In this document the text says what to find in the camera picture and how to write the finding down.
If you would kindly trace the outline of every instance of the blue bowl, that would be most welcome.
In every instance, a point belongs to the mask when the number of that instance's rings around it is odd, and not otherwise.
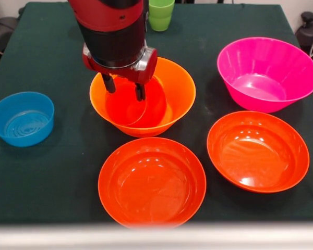
[[[10,145],[35,145],[51,133],[54,105],[38,92],[20,92],[0,101],[0,137]]]

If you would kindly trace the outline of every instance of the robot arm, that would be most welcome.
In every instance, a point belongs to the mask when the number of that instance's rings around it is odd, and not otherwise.
[[[68,0],[85,40],[85,65],[102,73],[113,93],[110,74],[136,84],[137,99],[145,99],[146,84],[157,64],[157,50],[145,42],[148,0]]]

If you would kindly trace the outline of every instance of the black device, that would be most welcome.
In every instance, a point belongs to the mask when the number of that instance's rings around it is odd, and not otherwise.
[[[301,49],[309,54],[313,44],[313,12],[303,12],[302,15],[303,25],[299,27],[295,35],[298,39]]]

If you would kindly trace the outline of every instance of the bowl rim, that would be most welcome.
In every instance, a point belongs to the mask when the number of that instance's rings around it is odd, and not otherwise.
[[[267,116],[267,117],[271,117],[273,119],[275,119],[276,121],[278,122],[281,122],[283,124],[285,124],[287,127],[290,128],[290,130],[294,133],[294,135],[296,135],[300,141],[302,142],[302,144],[304,145],[305,147],[305,150],[306,150],[306,169],[304,171],[304,173],[301,175],[301,177],[299,178],[299,180],[297,180],[295,183],[291,184],[291,185],[288,185],[287,187],[284,187],[282,189],[272,189],[272,190],[261,190],[261,189],[258,189],[256,187],[251,187],[251,186],[247,186],[247,185],[244,185],[242,183],[238,183],[236,181],[234,181],[233,179],[229,178],[228,175],[226,175],[224,173],[224,171],[221,171],[213,160],[213,157],[211,156],[211,151],[213,150],[212,148],[209,148],[209,138],[211,138],[213,136],[213,128],[218,124],[218,123],[221,123],[223,122],[223,119],[225,119],[226,117],[229,117],[229,116],[233,116],[235,114],[254,114],[254,113],[260,113],[264,116]],[[244,190],[247,190],[247,191],[251,191],[251,192],[255,192],[255,193],[264,193],[264,194],[271,194],[271,193],[279,193],[279,192],[282,192],[282,191],[285,191],[285,190],[288,190],[288,189],[291,189],[293,187],[295,187],[296,185],[298,185],[303,179],[304,177],[306,176],[307,172],[308,172],[308,169],[309,169],[309,163],[310,163],[310,156],[309,156],[309,151],[308,151],[308,147],[306,145],[306,142],[304,141],[304,139],[302,138],[302,136],[290,125],[288,124],[287,122],[283,121],[282,119],[276,117],[276,116],[273,116],[271,114],[267,114],[267,113],[264,113],[264,112],[259,112],[259,111],[251,111],[251,110],[242,110],[242,111],[236,111],[236,112],[232,112],[232,113],[229,113],[225,116],[222,116],[221,118],[219,118],[213,125],[212,127],[210,128],[209,130],[209,133],[208,133],[208,136],[207,136],[207,150],[208,150],[208,155],[209,155],[209,158],[213,164],[213,166],[215,167],[215,169],[219,172],[219,174],[225,178],[227,181],[229,181],[230,183],[234,184],[235,186],[239,187],[239,188],[242,188]]]
[[[205,196],[206,196],[206,192],[207,192],[207,177],[206,177],[206,174],[205,174],[205,170],[204,170],[204,167],[202,165],[202,163],[200,162],[199,158],[196,156],[196,154],[190,150],[188,147],[186,147],[185,145],[183,145],[182,143],[180,142],[177,142],[177,141],[174,141],[174,140],[171,140],[171,139],[168,139],[168,138],[163,138],[163,137],[157,137],[157,136],[153,136],[153,137],[144,137],[144,138],[138,138],[138,139],[134,139],[134,140],[131,140],[123,145],[121,145],[120,147],[116,148],[109,156],[108,158],[105,160],[105,162],[103,163],[102,167],[101,167],[101,170],[100,170],[100,173],[99,173],[99,177],[98,177],[98,195],[99,195],[99,199],[101,201],[101,204],[104,208],[104,210],[108,213],[108,215],[113,218],[117,223],[127,227],[127,228],[134,228],[134,226],[130,226],[130,225],[127,225],[125,223],[122,223],[120,221],[118,221],[116,218],[113,217],[113,215],[109,212],[109,210],[104,206],[103,204],[103,201],[102,201],[102,198],[101,198],[101,194],[100,194],[100,176],[101,176],[101,173],[102,173],[102,169],[103,167],[107,164],[107,162],[109,161],[109,159],[111,157],[113,157],[114,155],[117,154],[118,151],[120,151],[123,147],[128,147],[130,146],[131,143],[134,143],[136,141],[144,141],[144,140],[155,140],[155,141],[161,141],[161,142],[164,142],[164,141],[167,141],[167,142],[171,142],[173,144],[177,144],[185,149],[187,149],[189,151],[189,153],[191,153],[195,160],[199,163],[199,166],[200,166],[200,170],[201,170],[201,173],[202,173],[202,176],[204,177],[204,181],[202,183],[203,185],[203,193],[202,193],[202,199],[200,199],[200,202],[197,204],[197,207],[192,211],[192,213],[190,213],[190,216],[188,216],[188,218],[186,218],[185,220],[181,221],[180,223],[172,223],[170,224],[169,226],[170,227],[178,227],[182,224],[184,224],[185,222],[187,222],[188,220],[190,220],[196,213],[197,211],[199,210],[199,208],[202,206],[203,204],[203,201],[205,199]]]
[[[175,122],[177,122],[178,120],[180,120],[182,117],[184,117],[189,111],[190,109],[192,108],[192,106],[194,105],[194,102],[195,102],[195,99],[196,99],[196,85],[195,85],[195,82],[192,78],[192,76],[189,74],[189,72],[183,68],[180,64],[177,64],[176,62],[172,61],[172,60],[169,60],[169,59],[166,59],[166,58],[163,58],[163,57],[159,57],[158,56],[158,60],[165,60],[165,61],[169,61],[171,62],[172,64],[176,64],[178,65],[179,67],[181,67],[183,69],[183,72],[184,74],[186,74],[189,79],[190,79],[190,83],[192,84],[192,86],[194,87],[193,88],[193,96],[192,96],[192,100],[190,102],[190,105],[188,106],[188,108],[186,109],[185,112],[183,112],[182,115],[180,115],[178,118],[176,119],[173,119],[172,121],[168,122],[168,123],[165,123],[165,124],[162,124],[162,125],[158,125],[158,126],[155,126],[155,127],[149,127],[149,128],[134,128],[134,127],[128,127],[128,126],[123,126],[123,125],[120,125],[120,124],[117,124],[117,123],[114,123],[113,121],[110,121],[110,119],[108,118],[105,118],[102,114],[100,114],[97,109],[95,108],[96,105],[94,103],[94,101],[92,100],[91,96],[92,96],[92,86],[93,86],[93,82],[95,80],[95,78],[100,74],[100,73],[97,73],[93,80],[92,80],[92,83],[90,84],[90,88],[89,88],[89,99],[90,99],[90,102],[94,108],[94,110],[106,121],[110,122],[111,124],[113,124],[114,126],[118,127],[118,128],[123,128],[123,129],[128,129],[128,130],[132,130],[132,129],[139,129],[140,131],[149,131],[149,130],[152,130],[152,129],[160,129],[160,128],[164,128],[164,127],[167,127],[167,126],[171,126],[172,124],[174,124]]]
[[[283,44],[287,44],[291,47],[293,47],[294,49],[298,50],[300,53],[302,53],[304,56],[307,57],[307,59],[309,59],[311,61],[311,64],[313,65],[313,60],[304,52],[302,51],[299,47],[291,44],[291,43],[288,43],[286,41],[282,41],[282,40],[279,40],[279,39],[276,39],[276,38],[272,38],[272,37],[265,37],[265,36],[251,36],[251,37],[245,37],[245,38],[241,38],[241,39],[238,39],[238,40],[235,40],[229,44],[227,44],[218,54],[218,57],[217,57],[217,68],[218,68],[218,72],[219,74],[221,75],[221,77],[223,78],[225,84],[227,84],[227,86],[233,88],[234,90],[236,91],[239,91],[240,93],[248,96],[248,97],[251,97],[251,98],[254,98],[256,100],[261,100],[261,101],[265,101],[265,102],[271,102],[271,103],[289,103],[289,102],[296,102],[300,99],[303,99],[307,96],[309,96],[310,94],[313,93],[313,89],[311,89],[307,94],[301,96],[301,97],[298,97],[298,98],[294,98],[294,99],[286,99],[286,100],[270,100],[270,99],[262,99],[262,98],[257,98],[257,97],[254,97],[254,96],[251,96],[251,95],[248,95],[248,94],[245,94],[243,93],[242,91],[238,90],[236,87],[234,87],[233,85],[231,85],[225,78],[225,74],[222,74],[221,71],[220,71],[220,57],[222,55],[222,53],[224,53],[225,50],[228,49],[228,47],[230,47],[231,45],[235,44],[235,43],[238,43],[240,41],[245,41],[245,40],[257,40],[257,39],[261,39],[261,40],[270,40],[270,41],[277,41],[279,43],[283,43]]]
[[[50,104],[52,110],[51,110],[51,115],[49,116],[49,120],[48,122],[46,123],[45,126],[43,126],[40,130],[36,131],[35,133],[31,133],[31,134],[27,134],[27,135],[24,135],[24,136],[21,136],[21,137],[9,137],[9,136],[5,136],[3,134],[0,133],[0,138],[2,139],[8,139],[8,140],[19,140],[19,139],[22,139],[22,138],[27,138],[29,136],[32,136],[32,135],[35,135],[37,133],[39,133],[40,131],[42,131],[43,129],[45,129],[45,127],[47,127],[47,125],[50,123],[50,121],[52,121],[54,119],[54,113],[55,113],[55,107],[54,107],[54,104],[52,102],[52,100],[45,94],[42,94],[40,92],[35,92],[35,91],[23,91],[23,92],[18,92],[18,93],[14,93],[12,95],[8,95],[6,97],[4,97],[3,99],[0,100],[0,105],[5,102],[7,99],[13,97],[13,96],[16,96],[16,95],[25,95],[25,94],[33,94],[33,95],[38,95],[38,96],[42,96],[44,97]]]

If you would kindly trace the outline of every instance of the dark green tablecloth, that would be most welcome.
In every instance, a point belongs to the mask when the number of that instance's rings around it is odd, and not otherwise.
[[[161,136],[189,147],[207,175],[205,200],[191,221],[313,219],[313,94],[275,115],[305,139],[310,168],[291,190],[255,194],[224,180],[209,160],[206,137],[223,115],[240,110],[218,74],[216,57],[229,42],[269,36],[297,44],[280,6],[177,5],[169,29],[148,31],[162,57],[192,75],[190,112]],[[0,99],[20,91],[48,95],[53,133],[41,144],[14,148],[0,140],[0,223],[112,221],[98,198],[108,155],[133,138],[99,117],[89,101],[95,75],[81,60],[83,39],[67,3],[28,4],[0,63]]]

